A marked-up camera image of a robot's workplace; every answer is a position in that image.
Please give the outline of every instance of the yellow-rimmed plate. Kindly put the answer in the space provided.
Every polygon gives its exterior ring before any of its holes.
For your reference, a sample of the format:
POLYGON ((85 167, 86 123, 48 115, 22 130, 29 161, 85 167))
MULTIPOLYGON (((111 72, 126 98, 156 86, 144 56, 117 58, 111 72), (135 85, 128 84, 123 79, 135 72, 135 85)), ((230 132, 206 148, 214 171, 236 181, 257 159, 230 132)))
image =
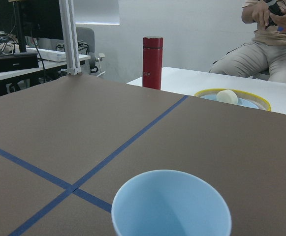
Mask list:
MULTIPOLYGON (((213 101, 217 101, 216 95, 218 92, 226 90, 227 88, 210 88, 197 92, 194 94, 196 97, 201 97, 213 101)), ((251 107, 261 110, 270 111, 271 105, 263 97, 257 96, 253 93, 231 89, 238 97, 238 105, 244 107, 251 107)))

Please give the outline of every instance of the red bottle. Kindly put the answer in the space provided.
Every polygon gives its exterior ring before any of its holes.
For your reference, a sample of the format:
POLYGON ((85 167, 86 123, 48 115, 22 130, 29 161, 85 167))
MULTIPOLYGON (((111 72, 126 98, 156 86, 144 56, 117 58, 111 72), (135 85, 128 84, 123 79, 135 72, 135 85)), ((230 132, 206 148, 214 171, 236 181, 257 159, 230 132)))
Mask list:
POLYGON ((162 37, 143 39, 143 87, 160 90, 162 42, 162 37))

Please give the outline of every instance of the black box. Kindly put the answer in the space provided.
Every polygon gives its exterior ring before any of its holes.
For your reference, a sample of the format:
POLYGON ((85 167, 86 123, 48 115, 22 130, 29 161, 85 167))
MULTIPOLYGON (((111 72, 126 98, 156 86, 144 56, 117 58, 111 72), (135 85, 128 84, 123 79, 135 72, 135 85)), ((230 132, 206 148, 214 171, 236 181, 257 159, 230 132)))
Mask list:
POLYGON ((36 55, 21 56, 1 56, 0 72, 38 68, 38 58, 36 55))

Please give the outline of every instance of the beige shirt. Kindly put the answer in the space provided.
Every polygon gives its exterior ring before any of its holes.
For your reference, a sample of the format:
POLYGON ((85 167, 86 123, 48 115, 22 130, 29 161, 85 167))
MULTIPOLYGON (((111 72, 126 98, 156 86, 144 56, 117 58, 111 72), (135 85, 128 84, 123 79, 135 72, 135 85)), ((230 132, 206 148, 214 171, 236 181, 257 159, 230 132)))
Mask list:
MULTIPOLYGON (((242 7, 252 6, 257 4, 258 0, 246 0, 245 4, 242 7)), ((277 4, 281 8, 286 8, 286 6, 282 2, 277 2, 277 4)), ((286 32, 277 31, 278 26, 269 26, 266 30, 260 30, 257 26, 258 30, 254 31, 253 41, 262 42, 270 46, 286 46, 286 32)))

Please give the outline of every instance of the seated person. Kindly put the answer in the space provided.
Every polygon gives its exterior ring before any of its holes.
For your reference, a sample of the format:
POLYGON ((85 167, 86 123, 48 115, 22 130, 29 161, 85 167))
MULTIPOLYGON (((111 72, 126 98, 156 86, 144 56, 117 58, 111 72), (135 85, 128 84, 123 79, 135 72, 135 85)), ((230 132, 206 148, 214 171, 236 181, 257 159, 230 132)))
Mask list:
POLYGON ((277 4, 284 16, 270 13, 263 0, 246 0, 242 21, 257 22, 255 37, 215 62, 211 73, 249 77, 269 68, 269 81, 286 83, 286 0, 277 4), (280 27, 269 26, 270 19, 280 27))

